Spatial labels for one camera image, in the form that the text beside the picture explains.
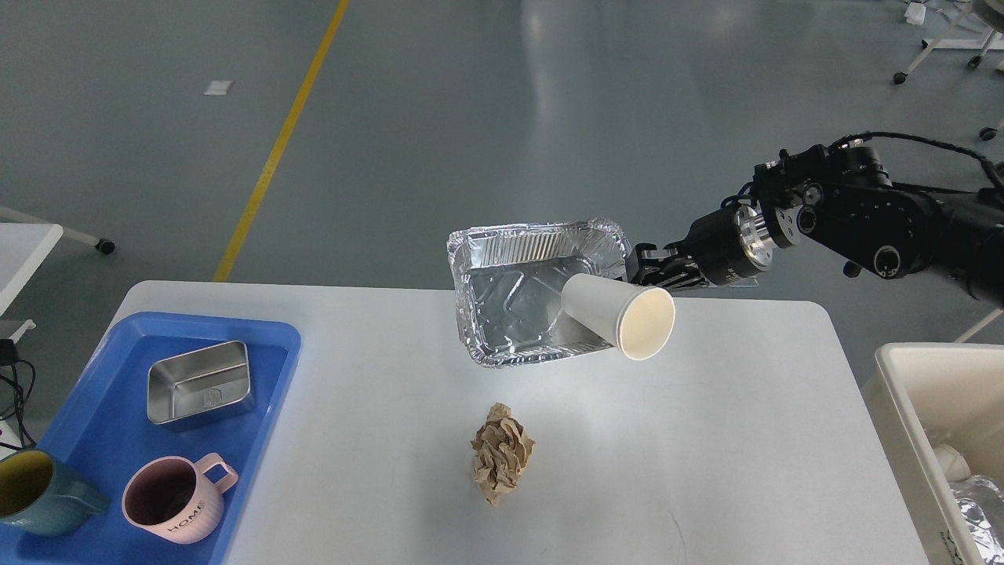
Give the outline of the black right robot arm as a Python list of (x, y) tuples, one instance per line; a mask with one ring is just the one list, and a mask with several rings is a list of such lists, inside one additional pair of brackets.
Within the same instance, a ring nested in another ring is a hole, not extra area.
[(695, 290), (767, 272), (774, 251), (813, 240), (844, 258), (854, 278), (940, 273), (972, 299), (1002, 307), (1002, 164), (976, 151), (910, 133), (886, 139), (925, 144), (974, 159), (989, 185), (960, 191), (896, 182), (868, 146), (874, 132), (798, 154), (780, 151), (756, 166), (738, 193), (666, 246), (639, 243), (625, 257), (632, 285)]

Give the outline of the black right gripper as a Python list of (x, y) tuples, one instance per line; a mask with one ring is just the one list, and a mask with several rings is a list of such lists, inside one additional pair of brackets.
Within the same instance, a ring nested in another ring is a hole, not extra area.
[(770, 271), (774, 248), (762, 212), (729, 204), (694, 221), (682, 250), (677, 244), (635, 244), (628, 254), (628, 283), (667, 292), (730, 286)]

